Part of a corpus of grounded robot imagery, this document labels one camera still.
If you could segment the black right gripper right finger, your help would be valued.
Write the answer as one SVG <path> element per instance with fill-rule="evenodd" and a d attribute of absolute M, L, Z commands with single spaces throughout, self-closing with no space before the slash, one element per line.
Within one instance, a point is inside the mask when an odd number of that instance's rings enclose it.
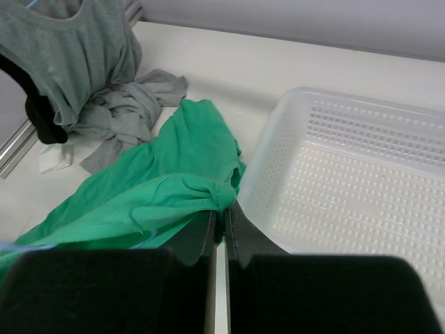
<path fill-rule="evenodd" d="M 437 333 L 420 277 L 379 255 L 292 255 L 225 211 L 230 333 Z"/>

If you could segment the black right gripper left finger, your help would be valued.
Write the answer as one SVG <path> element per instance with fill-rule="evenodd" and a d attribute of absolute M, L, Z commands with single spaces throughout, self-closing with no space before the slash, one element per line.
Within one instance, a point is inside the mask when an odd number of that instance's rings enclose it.
<path fill-rule="evenodd" d="M 1 285 L 2 333 L 212 333 L 217 216 L 154 250 L 22 255 Z"/>

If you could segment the green tank top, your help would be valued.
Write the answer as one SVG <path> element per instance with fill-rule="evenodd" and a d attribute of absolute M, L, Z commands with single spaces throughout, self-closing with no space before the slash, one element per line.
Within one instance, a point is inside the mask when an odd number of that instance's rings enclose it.
<path fill-rule="evenodd" d="M 210 100 L 184 100 L 158 136 L 123 152 L 87 178 L 16 240 L 62 249 L 158 248 L 201 211 L 235 203 L 245 164 L 241 149 Z"/>

